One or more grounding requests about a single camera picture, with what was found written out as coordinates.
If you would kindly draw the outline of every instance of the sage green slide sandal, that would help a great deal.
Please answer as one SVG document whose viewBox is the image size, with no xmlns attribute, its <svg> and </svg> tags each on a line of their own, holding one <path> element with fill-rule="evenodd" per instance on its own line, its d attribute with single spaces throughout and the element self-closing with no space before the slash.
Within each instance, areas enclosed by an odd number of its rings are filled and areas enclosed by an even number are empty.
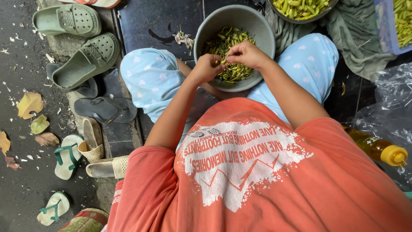
<svg viewBox="0 0 412 232">
<path fill-rule="evenodd" d="M 116 63 L 120 54 L 119 41 L 112 33 L 104 33 L 85 43 L 51 80 L 57 87 L 70 90 L 87 79 L 103 73 Z"/>
<path fill-rule="evenodd" d="M 94 37 L 102 30 L 97 12 L 91 7 L 77 3 L 39 10 L 34 13 L 32 21 L 36 30 L 47 36 L 69 33 Z"/>
<path fill-rule="evenodd" d="M 43 225 L 51 225 L 60 220 L 60 216 L 65 214 L 70 208 L 70 201 L 64 192 L 53 194 L 45 208 L 41 208 L 37 220 Z"/>
<path fill-rule="evenodd" d="M 79 165 L 82 154 L 78 150 L 84 141 L 81 135 L 68 135 L 61 142 L 61 146 L 54 151 L 57 159 L 54 173 L 57 177 L 68 180 L 72 177 L 73 170 Z"/>
</svg>

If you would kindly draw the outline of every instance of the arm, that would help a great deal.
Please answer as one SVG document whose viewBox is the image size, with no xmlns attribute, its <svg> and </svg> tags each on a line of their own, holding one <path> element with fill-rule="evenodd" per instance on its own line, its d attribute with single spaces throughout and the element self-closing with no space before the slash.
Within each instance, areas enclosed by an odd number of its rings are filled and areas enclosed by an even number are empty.
<svg viewBox="0 0 412 232">
<path fill-rule="evenodd" d="M 245 41 L 232 47 L 226 62 L 242 63 L 261 72 L 270 92 L 294 129 L 311 119 L 330 117 L 310 93 L 254 44 Z"/>
<path fill-rule="evenodd" d="M 183 81 L 172 101 L 154 124 L 145 146 L 155 145 L 172 151 L 176 150 L 185 128 L 196 89 L 203 83 L 212 80 L 225 68 L 223 64 L 214 67 L 216 61 L 220 63 L 222 58 L 211 54 L 199 58 L 195 68 Z"/>
</svg>

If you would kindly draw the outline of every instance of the gray bowl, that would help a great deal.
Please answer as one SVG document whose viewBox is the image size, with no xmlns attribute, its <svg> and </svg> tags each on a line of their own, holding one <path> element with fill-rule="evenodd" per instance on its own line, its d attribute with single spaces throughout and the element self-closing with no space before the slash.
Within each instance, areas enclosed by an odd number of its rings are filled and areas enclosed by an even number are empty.
<svg viewBox="0 0 412 232">
<path fill-rule="evenodd" d="M 293 24 L 307 24 L 313 21 L 316 21 L 320 18 L 322 18 L 323 16 L 325 16 L 337 3 L 338 0 L 332 0 L 332 2 L 329 3 L 329 7 L 323 11 L 322 13 L 316 15 L 313 18 L 307 19 L 307 20 L 296 20 L 296 19 L 290 19 L 286 16 L 284 16 L 283 14 L 281 14 L 276 7 L 273 5 L 273 2 L 271 0 L 266 0 L 267 4 L 269 4 L 272 7 L 272 10 L 275 12 L 275 14 L 279 15 L 281 18 L 283 18 L 284 20 L 291 22 Z"/>
<path fill-rule="evenodd" d="M 211 13 L 200 25 L 194 41 L 194 61 L 202 55 L 201 51 L 206 41 L 219 32 L 224 26 L 234 26 L 252 34 L 256 46 L 268 56 L 275 57 L 275 37 L 266 19 L 255 9 L 242 5 L 229 5 Z M 223 83 L 215 78 L 209 81 L 211 86 L 225 91 L 238 92 L 252 88 L 263 79 L 258 71 L 236 84 Z"/>
</svg>

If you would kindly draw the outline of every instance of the green strap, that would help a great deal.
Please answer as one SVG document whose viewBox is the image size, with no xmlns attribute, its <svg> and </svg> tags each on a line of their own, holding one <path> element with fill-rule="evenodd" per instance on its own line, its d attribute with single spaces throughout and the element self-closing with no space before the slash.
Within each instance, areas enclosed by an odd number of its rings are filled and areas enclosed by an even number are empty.
<svg viewBox="0 0 412 232">
<path fill-rule="evenodd" d="M 49 209 L 54 208 L 54 217 L 50 217 L 50 219 L 52 219 L 52 220 L 54 220 L 54 221 L 59 221 L 60 218 L 59 218 L 59 216 L 57 215 L 57 205 L 58 205 L 60 202 L 61 202 L 61 199 L 60 199 L 55 205 L 49 206 L 49 207 L 47 207 L 47 208 L 41 208 L 39 211 L 42 212 L 43 214 L 46 214 Z"/>
<path fill-rule="evenodd" d="M 64 151 L 64 150 L 69 150 L 69 156 L 70 156 L 70 160 L 73 162 L 72 165 L 69 166 L 69 170 L 73 170 L 75 169 L 75 167 L 77 166 L 78 162 L 76 160 L 76 158 L 73 155 L 73 150 L 72 148 L 77 145 L 77 143 L 71 145 L 71 146 L 65 146 L 65 147 L 59 147 L 54 151 L 54 155 L 57 159 L 57 162 L 59 165 L 63 165 L 63 160 L 61 159 L 61 155 L 60 152 Z"/>
</svg>

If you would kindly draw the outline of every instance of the flip-flop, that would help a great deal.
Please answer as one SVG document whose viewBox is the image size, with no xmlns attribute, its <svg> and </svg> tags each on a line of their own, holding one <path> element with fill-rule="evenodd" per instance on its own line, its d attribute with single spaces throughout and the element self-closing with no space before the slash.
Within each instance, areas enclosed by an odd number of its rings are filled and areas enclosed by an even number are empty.
<svg viewBox="0 0 412 232">
<path fill-rule="evenodd" d="M 89 162 L 104 157 L 103 139 L 99 123 L 94 118 L 83 119 L 84 141 L 78 149 Z"/>
<path fill-rule="evenodd" d="M 102 30 L 97 12 L 82 4 L 59 5 L 36 11 L 32 21 L 37 31 L 48 36 L 69 33 L 94 37 Z"/>
<path fill-rule="evenodd" d="M 95 118 L 100 123 L 128 123 L 137 115 L 136 106 L 128 98 L 80 98 L 75 101 L 74 108 L 78 115 Z"/>
<path fill-rule="evenodd" d="M 112 8 L 119 4 L 120 0 L 59 0 L 60 2 L 74 3 L 78 2 L 81 4 L 92 5 L 95 7 Z"/>
<path fill-rule="evenodd" d="M 54 173 L 57 177 L 68 180 L 73 174 L 73 170 L 79 165 L 82 154 L 77 149 L 83 142 L 81 135 L 66 136 L 61 142 L 61 146 L 54 151 L 57 159 Z"/>
<path fill-rule="evenodd" d="M 46 74 L 48 77 L 51 77 L 57 69 L 62 67 L 63 64 L 59 63 L 47 63 L 46 64 Z M 100 87 L 100 82 L 96 80 L 95 77 L 92 77 L 90 79 L 87 79 L 85 82 L 80 84 L 74 89 L 71 90 L 66 90 L 67 92 L 72 92 L 76 91 L 80 93 L 81 95 L 87 97 L 87 98 L 95 98 L 100 95 L 101 93 L 101 87 Z"/>
<path fill-rule="evenodd" d="M 115 177 L 124 178 L 129 156 L 119 156 L 110 159 L 101 159 L 91 162 L 86 166 L 86 172 L 90 177 Z"/>
<path fill-rule="evenodd" d="M 70 208 L 68 196 L 64 192 L 56 192 L 51 196 L 45 208 L 41 208 L 37 220 L 43 225 L 50 225 L 57 222 L 59 217 L 65 214 Z"/>
<path fill-rule="evenodd" d="M 52 74 L 51 80 L 57 87 L 71 90 L 112 68 L 119 54 L 116 36 L 104 33 L 85 43 L 67 63 Z"/>
</svg>

